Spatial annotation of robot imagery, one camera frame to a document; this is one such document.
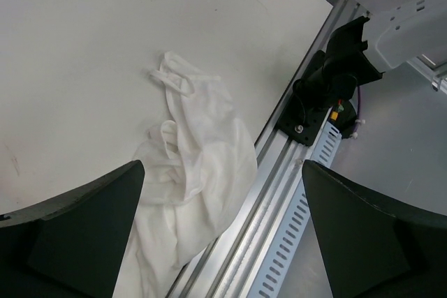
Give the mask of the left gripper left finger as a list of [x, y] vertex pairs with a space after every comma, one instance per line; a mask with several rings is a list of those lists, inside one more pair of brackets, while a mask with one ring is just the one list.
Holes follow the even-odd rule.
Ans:
[[140, 161], [1, 215], [2, 297], [111, 297], [140, 199]]

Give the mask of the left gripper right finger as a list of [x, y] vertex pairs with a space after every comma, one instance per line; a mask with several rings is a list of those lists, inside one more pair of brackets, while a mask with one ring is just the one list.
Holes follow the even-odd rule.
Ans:
[[307, 204], [333, 297], [445, 297], [446, 217], [306, 160]]

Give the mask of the white tank top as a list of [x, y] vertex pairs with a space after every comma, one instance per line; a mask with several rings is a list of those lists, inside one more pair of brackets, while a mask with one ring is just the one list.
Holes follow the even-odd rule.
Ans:
[[149, 76], [170, 118], [135, 153], [145, 170], [115, 297], [165, 297], [235, 220], [257, 173], [254, 142], [221, 78], [166, 52]]

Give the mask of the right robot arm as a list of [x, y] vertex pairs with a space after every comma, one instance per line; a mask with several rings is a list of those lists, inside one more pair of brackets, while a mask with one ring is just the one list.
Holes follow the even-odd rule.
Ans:
[[312, 146], [328, 110], [404, 62], [446, 51], [446, 0], [411, 0], [335, 29], [292, 86], [277, 128]]

